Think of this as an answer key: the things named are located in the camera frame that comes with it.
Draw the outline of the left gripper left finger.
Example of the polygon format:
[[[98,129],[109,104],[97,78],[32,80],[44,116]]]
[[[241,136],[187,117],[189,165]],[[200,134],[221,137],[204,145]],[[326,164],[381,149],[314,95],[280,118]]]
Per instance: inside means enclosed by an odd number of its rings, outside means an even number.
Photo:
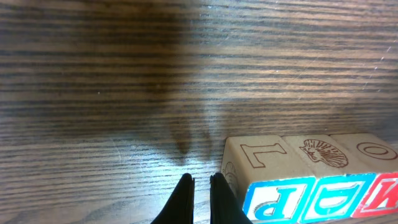
[[[168,201],[151,224],[192,224],[195,179],[182,175]]]

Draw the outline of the yellow block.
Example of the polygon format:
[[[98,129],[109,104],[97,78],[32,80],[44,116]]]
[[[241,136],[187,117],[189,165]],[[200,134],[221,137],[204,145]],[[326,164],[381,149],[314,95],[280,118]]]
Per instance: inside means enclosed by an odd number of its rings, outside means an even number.
[[[229,137],[221,173],[253,223],[296,223],[315,175],[280,136]]]

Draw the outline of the white spiral block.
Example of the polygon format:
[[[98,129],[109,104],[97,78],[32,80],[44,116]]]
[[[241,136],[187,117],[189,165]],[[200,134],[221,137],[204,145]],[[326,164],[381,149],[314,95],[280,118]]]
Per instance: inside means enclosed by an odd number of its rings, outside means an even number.
[[[375,178],[352,213],[353,218],[388,215],[397,212],[397,150],[369,133],[332,134]]]

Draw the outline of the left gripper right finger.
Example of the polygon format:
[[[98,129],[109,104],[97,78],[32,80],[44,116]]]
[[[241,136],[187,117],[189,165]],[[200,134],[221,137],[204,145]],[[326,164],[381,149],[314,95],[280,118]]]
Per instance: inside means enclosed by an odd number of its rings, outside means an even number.
[[[212,175],[210,184],[211,224],[252,224],[239,207],[222,173]]]

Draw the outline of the red circle block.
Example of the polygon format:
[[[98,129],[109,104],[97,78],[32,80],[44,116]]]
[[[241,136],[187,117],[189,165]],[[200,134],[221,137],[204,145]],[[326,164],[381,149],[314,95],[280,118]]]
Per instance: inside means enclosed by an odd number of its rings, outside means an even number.
[[[324,134],[284,136],[316,177],[300,223],[349,218],[376,177],[342,144]]]

